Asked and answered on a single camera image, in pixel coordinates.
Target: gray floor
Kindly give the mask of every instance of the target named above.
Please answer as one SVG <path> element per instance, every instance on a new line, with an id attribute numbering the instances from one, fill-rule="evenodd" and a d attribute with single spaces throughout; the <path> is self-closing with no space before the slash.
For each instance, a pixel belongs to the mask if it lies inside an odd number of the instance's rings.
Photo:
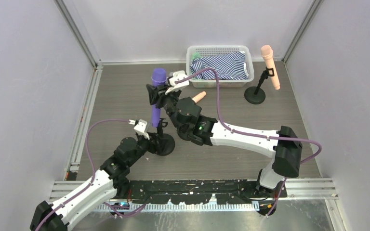
<path id="1" fill-rule="evenodd" d="M 249 104 L 244 98 L 244 90 L 257 85 L 262 62 L 253 63 L 255 79 L 241 89 L 221 89 L 221 113 L 225 122 L 255 129 L 279 129 L 281 125 L 293 128 L 298 137 L 307 138 L 303 121 L 286 69 L 281 62 L 276 63 L 281 89 L 276 91 L 267 80 L 262 88 L 266 101 L 261 105 Z M 151 106 L 145 89 L 151 83 L 154 68 L 162 67 L 167 72 L 185 70 L 185 64 L 146 64 L 105 66 L 91 118 L 91 124 L 109 118 L 150 120 Z M 194 96 L 205 90 L 207 96 L 199 103 L 202 113 L 217 118 L 216 89 L 196 89 L 187 87 L 182 97 Z M 175 138 L 176 147 L 169 156 L 146 153 L 131 168 L 131 180 L 179 180 L 179 179 L 255 179 L 259 170 L 270 161 L 264 155 L 233 147 L 197 146 L 177 137 L 169 123 L 164 132 Z M 100 124 L 93 129 L 89 138 L 94 166 L 98 168 L 109 158 L 119 142 L 127 137 L 135 137 L 133 127 L 119 122 Z M 304 144 L 302 158 L 312 154 L 308 144 Z M 90 163 L 84 153 L 78 180 L 86 180 L 92 174 Z M 319 177 L 314 160 L 300 167 L 300 177 Z"/>
<path id="2" fill-rule="evenodd" d="M 133 218 L 107 219 L 90 213 L 74 230 L 87 231 L 331 231 L 324 200 L 279 201 L 269 219 L 252 211 L 140 213 Z"/>

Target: cable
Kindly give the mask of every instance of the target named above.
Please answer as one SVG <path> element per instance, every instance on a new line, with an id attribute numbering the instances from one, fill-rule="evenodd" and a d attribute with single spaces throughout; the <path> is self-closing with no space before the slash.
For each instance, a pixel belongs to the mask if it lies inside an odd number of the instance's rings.
<path id="1" fill-rule="evenodd" d="M 101 120 L 101 121 L 98 121 L 96 123 L 94 123 L 88 130 L 87 130 L 87 135 L 86 135 L 86 143 L 85 143 L 85 146 L 86 146 L 86 151 L 87 151 L 87 157 L 89 158 L 89 161 L 90 161 L 90 164 L 92 166 L 92 179 L 90 180 L 90 183 L 84 187 L 80 192 L 76 193 L 75 195 L 73 195 L 72 197 L 70 197 L 69 199 L 65 200 L 62 204 L 60 204 L 58 207 L 56 207 L 55 209 L 53 209 L 48 215 L 46 215 L 43 220 L 39 223 L 39 225 L 36 227 L 35 231 L 39 231 L 42 227 L 42 225 L 44 224 L 44 222 L 52 215 L 54 214 L 57 210 L 59 210 L 60 208 L 64 207 L 67 203 L 69 203 L 70 201 L 72 201 L 74 198 L 78 197 L 80 194 L 82 194 L 84 191 L 86 191 L 91 185 L 92 183 L 94 182 L 94 178 L 95 178 L 95 168 L 94 168 L 94 163 L 93 163 L 93 159 L 92 159 L 92 155 L 90 154 L 90 151 L 89 151 L 89 144 L 88 144 L 88 140 L 89 140 L 89 134 L 91 132 L 91 130 L 98 124 L 101 124 L 101 123 L 104 123 L 104 122 L 109 122 L 109 121 L 118 121 L 118 122 L 126 122 L 126 123 L 129 123 L 130 120 L 128 119 L 106 119 L 106 120 Z"/>
<path id="2" fill-rule="evenodd" d="M 267 200 L 269 197 L 266 197 L 266 198 L 264 198 L 264 199 L 251 199 L 252 201 L 265 201 L 265 200 Z"/>
<path id="3" fill-rule="evenodd" d="M 141 210 L 143 210 L 146 206 L 146 204 L 143 204 L 142 206 L 136 208 L 135 210 L 133 210 L 132 212 L 128 213 L 128 214 L 122 214 L 120 212 L 118 212 L 114 206 L 110 205 L 109 203 L 107 202 L 104 202 L 103 203 L 104 205 L 108 206 L 109 208 L 111 208 L 111 210 L 113 210 L 117 215 L 123 217 L 123 218 L 130 218 L 130 217 L 133 217 L 137 214 L 139 214 L 141 212 Z"/>
<path id="4" fill-rule="evenodd" d="M 306 159 L 300 161 L 300 164 L 303 164 L 311 159 L 313 159 L 314 157 L 316 157 L 318 154 L 320 154 L 321 150 L 322 150 L 322 147 L 321 147 L 321 144 L 317 141 L 312 141 L 312 140 L 308 140 L 308 139 L 301 139 L 301 138 L 290 138 L 290 137 L 277 137 L 277 136 L 265 136 L 265 135 L 260 135 L 260 134 L 254 134 L 254 133 L 249 133 L 249 132 L 243 132 L 243 131 L 238 131 L 238 130 L 235 130 L 235 129 L 231 129 L 230 127 L 228 127 L 228 125 L 226 125 L 224 123 L 224 120 L 221 116 L 221 112 L 220 112 L 220 107 L 219 107 L 219 76 L 218 76 L 218 73 L 216 72 L 215 69 L 213 68 L 210 68 L 210 67 L 207 67 L 207 68 L 203 68 L 199 71 L 197 71 L 196 73 L 184 78 L 184 79 L 181 79 L 181 80 L 178 80 L 178 81 L 175 81 L 175 83 L 182 83 L 182 82 L 185 82 L 197 75 L 199 75 L 200 73 L 202 72 L 205 72 L 205 71 L 212 71 L 215 75 L 215 79 L 216 79 L 216 111 L 218 113 L 218 118 L 219 118 L 219 122 L 222 124 L 222 126 L 224 126 L 227 130 L 231 131 L 231 132 L 234 132 L 234 133 L 237 133 L 237 134 L 241 134 L 241 135 L 245 135 L 245 136 L 253 136 L 253 137 L 258 137 L 258 138 L 263 138 L 263 139 L 271 139 L 271 140 L 279 140 L 279 141 L 298 141 L 298 142 L 307 142 L 307 143 L 312 143 L 314 145 L 316 145 L 318 147 L 318 150 L 312 154 L 311 156 L 307 157 Z M 287 178 L 284 178 L 284 181 L 280 187 L 280 190 L 277 194 L 277 197 L 275 199 L 275 202 L 274 202 L 274 205 L 272 206 L 272 208 L 269 210 L 269 212 L 266 214 L 266 216 L 269 216 L 270 213 L 273 211 L 273 209 L 276 207 L 277 205 L 277 202 L 278 202 L 278 199 L 281 195 L 281 191 L 284 187 L 284 184 L 286 183 L 286 179 Z"/>

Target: striped cloth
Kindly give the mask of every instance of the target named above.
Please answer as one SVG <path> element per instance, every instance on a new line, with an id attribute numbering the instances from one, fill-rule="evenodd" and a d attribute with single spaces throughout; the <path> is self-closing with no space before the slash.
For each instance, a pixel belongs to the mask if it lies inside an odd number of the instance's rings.
<path id="1" fill-rule="evenodd" d="M 192 73 L 195 73 L 203 68 L 211 67 L 218 72 L 219 79 L 242 80 L 248 79 L 244 65 L 245 53 L 237 51 L 228 54 L 197 58 L 192 61 L 190 70 Z M 205 71 L 195 76 L 195 79 L 214 80 L 215 75 L 212 71 Z"/>

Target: white wall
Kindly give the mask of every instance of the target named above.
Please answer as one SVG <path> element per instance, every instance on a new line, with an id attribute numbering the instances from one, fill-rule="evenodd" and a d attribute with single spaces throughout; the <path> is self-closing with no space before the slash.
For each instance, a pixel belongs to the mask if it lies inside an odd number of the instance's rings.
<path id="1" fill-rule="evenodd" d="M 185 60 L 192 45 L 287 51 L 312 0 L 67 0 L 103 62 Z"/>
<path id="2" fill-rule="evenodd" d="M 322 175 L 352 229 L 370 230 L 370 1 L 324 1 L 287 67 Z"/>
<path id="3" fill-rule="evenodd" d="M 0 1 L 0 231 L 64 177 L 92 71 L 54 1 Z"/>

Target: purple microphone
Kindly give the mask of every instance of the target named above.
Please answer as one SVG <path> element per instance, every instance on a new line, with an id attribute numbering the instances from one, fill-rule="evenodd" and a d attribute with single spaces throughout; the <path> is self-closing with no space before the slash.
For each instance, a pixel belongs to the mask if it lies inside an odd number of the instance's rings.
<path id="1" fill-rule="evenodd" d="M 165 81 L 167 80 L 167 73 L 162 68 L 156 68 L 154 69 L 154 72 L 152 73 L 152 85 L 154 87 L 158 85 L 164 85 Z M 152 114 L 151 114 L 151 123 L 153 127 L 158 127 L 159 124 L 159 118 L 161 117 L 161 109 L 155 108 L 155 104 L 152 105 Z"/>

